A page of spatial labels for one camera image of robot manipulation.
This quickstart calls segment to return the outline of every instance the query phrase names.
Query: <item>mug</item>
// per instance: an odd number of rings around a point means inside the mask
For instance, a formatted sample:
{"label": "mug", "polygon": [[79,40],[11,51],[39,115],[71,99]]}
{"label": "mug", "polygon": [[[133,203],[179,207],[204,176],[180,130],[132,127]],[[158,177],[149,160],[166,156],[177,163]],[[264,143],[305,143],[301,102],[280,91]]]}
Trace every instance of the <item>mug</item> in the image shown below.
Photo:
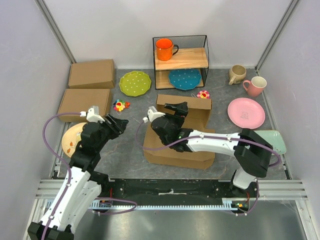
{"label": "mug", "polygon": [[255,76],[251,81],[244,80],[242,84],[250,97],[256,97],[265,89],[267,81],[261,76]]}
{"label": "mug", "polygon": [[246,68],[241,65],[234,65],[229,70],[229,85],[239,84],[247,75]]}
{"label": "mug", "polygon": [[[168,38],[161,38],[155,43],[156,46],[156,56],[161,61],[168,61],[173,55],[179,51],[179,46],[174,44]],[[172,49],[176,47],[177,50],[172,53]]]}

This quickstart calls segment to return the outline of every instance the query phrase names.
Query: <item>mug handle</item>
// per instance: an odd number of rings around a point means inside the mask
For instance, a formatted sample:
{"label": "mug handle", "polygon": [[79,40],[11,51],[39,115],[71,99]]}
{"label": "mug handle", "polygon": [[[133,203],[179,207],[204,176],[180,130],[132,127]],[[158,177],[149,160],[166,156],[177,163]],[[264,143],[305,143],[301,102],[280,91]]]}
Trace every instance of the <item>mug handle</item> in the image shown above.
{"label": "mug handle", "polygon": [[233,76],[229,81],[229,85],[234,84],[235,79],[236,79],[236,76]]}
{"label": "mug handle", "polygon": [[250,85],[251,81],[249,81],[249,80],[244,80],[243,83],[242,83],[244,89],[248,92],[248,88],[245,86],[245,83],[249,83],[249,85]]}
{"label": "mug handle", "polygon": [[177,44],[175,44],[175,45],[173,45],[173,47],[177,48],[177,50],[174,53],[172,53],[172,55],[175,55],[179,51],[179,46]]}

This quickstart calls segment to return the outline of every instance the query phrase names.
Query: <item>two-tier shelf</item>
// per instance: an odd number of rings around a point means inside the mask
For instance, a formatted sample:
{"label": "two-tier shelf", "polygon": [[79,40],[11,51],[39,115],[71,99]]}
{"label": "two-tier shelf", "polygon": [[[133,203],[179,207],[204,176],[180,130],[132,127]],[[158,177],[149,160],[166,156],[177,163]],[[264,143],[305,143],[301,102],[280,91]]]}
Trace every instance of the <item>two-tier shelf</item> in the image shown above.
{"label": "two-tier shelf", "polygon": [[[168,61],[157,58],[156,42],[159,39],[170,39],[179,46],[179,51]],[[153,67],[155,76],[155,89],[175,88],[169,81],[169,73],[176,69],[198,69],[201,73],[201,82],[197,86],[204,87],[209,71],[209,47],[207,35],[192,36],[163,36],[154,37],[153,41]]]}

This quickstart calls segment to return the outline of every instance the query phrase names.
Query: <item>marble surface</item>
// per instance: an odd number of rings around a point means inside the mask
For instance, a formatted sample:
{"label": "marble surface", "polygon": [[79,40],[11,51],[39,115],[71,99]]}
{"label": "marble surface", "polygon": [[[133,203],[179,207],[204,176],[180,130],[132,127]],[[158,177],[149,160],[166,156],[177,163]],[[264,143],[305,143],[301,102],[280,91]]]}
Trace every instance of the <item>marble surface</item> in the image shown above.
{"label": "marble surface", "polygon": [[[179,95],[191,97],[197,95],[201,90],[207,90],[212,99],[212,111],[207,125],[207,129],[215,129],[216,133],[236,133],[241,129],[234,125],[227,114],[229,103],[236,98],[249,98],[242,84],[228,85],[228,69],[210,69],[205,87],[195,88],[190,91],[177,89],[155,90],[155,77],[153,69],[143,69],[151,80],[152,85],[148,92],[142,96],[130,97],[120,91],[120,78],[133,70],[118,69],[116,71],[116,87],[112,89],[113,101],[122,99],[131,103],[129,109],[117,115],[113,109],[110,113],[116,118],[127,119],[129,123],[120,137],[109,141],[101,151],[101,160],[96,167],[96,171],[108,174],[111,178],[160,178],[160,179],[231,179],[234,171],[240,166],[234,157],[216,154],[211,167],[202,169],[192,169],[184,167],[167,166],[149,163],[143,154],[143,150],[135,143],[135,133],[137,127],[146,116],[149,106],[156,103],[157,94]],[[247,79],[256,75],[254,69],[247,70]],[[272,129],[269,116],[262,95],[254,98],[265,109],[265,121],[258,130]],[[144,142],[146,125],[142,125],[138,140]],[[66,170],[61,169],[62,177]],[[267,177],[269,180],[286,179],[282,164],[269,168]]]}

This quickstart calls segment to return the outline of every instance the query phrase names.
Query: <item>black mug handle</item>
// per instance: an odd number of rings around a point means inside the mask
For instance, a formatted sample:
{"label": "black mug handle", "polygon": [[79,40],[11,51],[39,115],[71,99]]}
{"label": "black mug handle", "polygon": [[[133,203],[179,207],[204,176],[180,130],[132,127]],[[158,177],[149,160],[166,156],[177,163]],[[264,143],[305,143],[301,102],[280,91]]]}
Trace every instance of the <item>black mug handle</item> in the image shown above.
{"label": "black mug handle", "polygon": [[173,47],[177,48],[177,50],[174,53],[172,53],[172,55],[175,55],[179,51],[179,46],[177,44],[174,44]]}

